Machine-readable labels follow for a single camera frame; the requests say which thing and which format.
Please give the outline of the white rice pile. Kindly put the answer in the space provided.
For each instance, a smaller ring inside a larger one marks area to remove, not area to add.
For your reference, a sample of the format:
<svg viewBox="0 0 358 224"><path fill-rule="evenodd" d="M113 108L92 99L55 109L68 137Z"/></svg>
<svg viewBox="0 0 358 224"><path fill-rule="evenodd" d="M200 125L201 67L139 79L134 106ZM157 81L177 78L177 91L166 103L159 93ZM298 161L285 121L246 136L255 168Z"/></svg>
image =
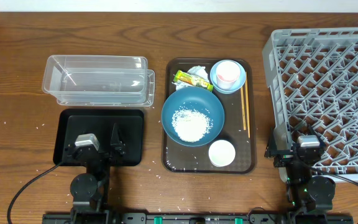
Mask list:
<svg viewBox="0 0 358 224"><path fill-rule="evenodd" d="M176 110L172 126L178 137L185 142L196 142L209 134L213 120L195 109Z"/></svg>

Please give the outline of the dark blue plate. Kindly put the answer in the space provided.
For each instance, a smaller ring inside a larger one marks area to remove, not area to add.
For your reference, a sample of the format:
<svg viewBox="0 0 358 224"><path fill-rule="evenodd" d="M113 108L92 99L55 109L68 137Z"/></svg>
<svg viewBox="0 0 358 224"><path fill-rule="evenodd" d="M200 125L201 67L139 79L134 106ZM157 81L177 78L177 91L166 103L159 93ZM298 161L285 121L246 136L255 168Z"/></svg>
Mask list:
<svg viewBox="0 0 358 224"><path fill-rule="evenodd" d="M174 91L164 102L161 122L167 136L182 146L198 147L222 131L225 112L216 95L199 87Z"/></svg>

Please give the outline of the small white cup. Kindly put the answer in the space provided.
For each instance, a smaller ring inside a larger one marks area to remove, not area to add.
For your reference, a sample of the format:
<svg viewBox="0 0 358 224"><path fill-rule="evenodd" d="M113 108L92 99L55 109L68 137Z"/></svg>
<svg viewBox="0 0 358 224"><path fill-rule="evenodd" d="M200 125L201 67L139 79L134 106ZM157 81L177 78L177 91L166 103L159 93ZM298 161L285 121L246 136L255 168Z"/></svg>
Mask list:
<svg viewBox="0 0 358 224"><path fill-rule="evenodd" d="M236 150L229 141L217 140L210 145L208 156L212 165L225 167L234 161Z"/></svg>

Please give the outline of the green yellow snack wrapper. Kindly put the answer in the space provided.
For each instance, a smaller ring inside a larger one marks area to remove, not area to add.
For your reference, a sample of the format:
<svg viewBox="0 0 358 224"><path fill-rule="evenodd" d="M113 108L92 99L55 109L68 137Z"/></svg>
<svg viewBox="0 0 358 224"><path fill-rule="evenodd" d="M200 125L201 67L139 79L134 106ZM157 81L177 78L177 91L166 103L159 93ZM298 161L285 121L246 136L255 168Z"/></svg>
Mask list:
<svg viewBox="0 0 358 224"><path fill-rule="evenodd" d="M213 90L213 85L210 84L208 81L206 81L204 78L198 77L196 75L190 75L190 74L183 72L181 70L177 71L177 73L174 76L173 81L174 82L177 82L177 81L185 82L192 86L204 88L208 91Z"/></svg>

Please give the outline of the pink plastic cup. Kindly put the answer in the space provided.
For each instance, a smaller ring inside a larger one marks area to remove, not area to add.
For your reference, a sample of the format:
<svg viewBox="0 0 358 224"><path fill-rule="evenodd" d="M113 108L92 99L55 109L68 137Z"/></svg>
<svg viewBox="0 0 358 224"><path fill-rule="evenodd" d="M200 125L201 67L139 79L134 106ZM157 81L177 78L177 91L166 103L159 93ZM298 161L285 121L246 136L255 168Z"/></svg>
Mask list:
<svg viewBox="0 0 358 224"><path fill-rule="evenodd" d="M241 70L236 62L225 60L216 67L216 83L220 89L228 90L238 80L240 74Z"/></svg>

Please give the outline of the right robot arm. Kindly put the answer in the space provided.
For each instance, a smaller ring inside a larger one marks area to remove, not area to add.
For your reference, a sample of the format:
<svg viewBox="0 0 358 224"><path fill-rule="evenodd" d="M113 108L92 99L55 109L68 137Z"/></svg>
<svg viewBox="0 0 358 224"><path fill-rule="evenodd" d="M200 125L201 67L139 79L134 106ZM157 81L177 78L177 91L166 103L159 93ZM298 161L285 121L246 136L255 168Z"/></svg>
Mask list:
<svg viewBox="0 0 358 224"><path fill-rule="evenodd" d="M312 174L312 165L321 159L325 143L316 135L300 136L298 142L281 150L269 137L264 156L273 159L287 186L287 199L300 213L325 213L333 208L335 182Z"/></svg>

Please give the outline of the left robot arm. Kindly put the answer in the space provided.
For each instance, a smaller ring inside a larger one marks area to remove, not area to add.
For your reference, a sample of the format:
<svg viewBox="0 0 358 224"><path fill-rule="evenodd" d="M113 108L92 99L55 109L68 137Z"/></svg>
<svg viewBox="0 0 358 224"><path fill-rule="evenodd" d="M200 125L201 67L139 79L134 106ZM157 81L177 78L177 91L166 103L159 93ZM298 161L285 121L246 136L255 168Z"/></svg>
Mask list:
<svg viewBox="0 0 358 224"><path fill-rule="evenodd" d="M70 185L73 196L73 209L77 213L101 212L105 200L105 190L109 186L110 167L122 166L126 155L126 144L120 126L114 123L110 141L106 149L101 148L93 133L79 135L74 146L69 148L67 158L81 166L86 172L76 176Z"/></svg>

